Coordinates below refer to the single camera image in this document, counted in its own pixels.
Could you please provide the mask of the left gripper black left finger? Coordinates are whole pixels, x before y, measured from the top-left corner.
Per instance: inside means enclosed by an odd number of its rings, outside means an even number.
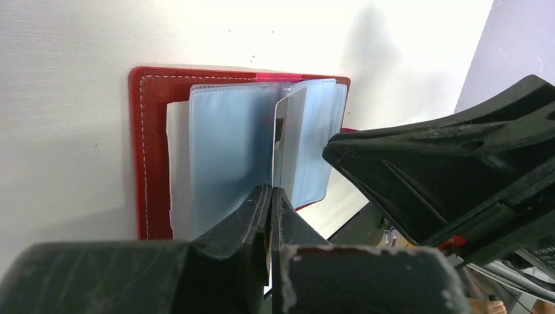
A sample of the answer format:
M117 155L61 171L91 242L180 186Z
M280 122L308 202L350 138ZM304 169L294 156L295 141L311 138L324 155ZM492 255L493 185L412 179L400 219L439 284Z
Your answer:
M194 241L39 243L1 281L2 313L258 313L272 188Z

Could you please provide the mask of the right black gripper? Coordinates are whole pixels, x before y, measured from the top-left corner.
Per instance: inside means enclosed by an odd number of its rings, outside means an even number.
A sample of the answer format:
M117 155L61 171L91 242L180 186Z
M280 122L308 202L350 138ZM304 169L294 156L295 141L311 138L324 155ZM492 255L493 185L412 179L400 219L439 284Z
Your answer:
M554 86L538 76L451 116L339 133L323 157L417 245L554 265Z

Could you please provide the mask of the black VIP credit card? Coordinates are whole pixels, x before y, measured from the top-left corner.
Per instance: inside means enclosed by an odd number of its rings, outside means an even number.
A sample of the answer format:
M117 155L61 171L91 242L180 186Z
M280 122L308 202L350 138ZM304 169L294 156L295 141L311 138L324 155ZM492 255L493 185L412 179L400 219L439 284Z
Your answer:
M274 122L274 147L272 159L272 185L292 187L293 168L307 88L296 88L276 103Z

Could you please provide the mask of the red leather card holder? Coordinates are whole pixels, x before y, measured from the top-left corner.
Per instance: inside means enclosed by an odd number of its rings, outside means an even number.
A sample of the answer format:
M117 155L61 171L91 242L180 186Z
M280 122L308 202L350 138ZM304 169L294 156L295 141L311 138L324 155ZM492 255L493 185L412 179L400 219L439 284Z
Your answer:
M202 83L299 82L320 75L139 66L128 75L131 146L135 170L137 237L178 238L170 188L168 104L187 101Z

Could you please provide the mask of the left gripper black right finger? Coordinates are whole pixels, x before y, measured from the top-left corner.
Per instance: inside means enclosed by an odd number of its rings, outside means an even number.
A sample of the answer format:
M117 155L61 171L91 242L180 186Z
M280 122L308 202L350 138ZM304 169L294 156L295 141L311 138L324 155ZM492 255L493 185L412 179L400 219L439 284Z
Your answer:
M333 245L275 188L274 313L469 313L462 282L430 247Z

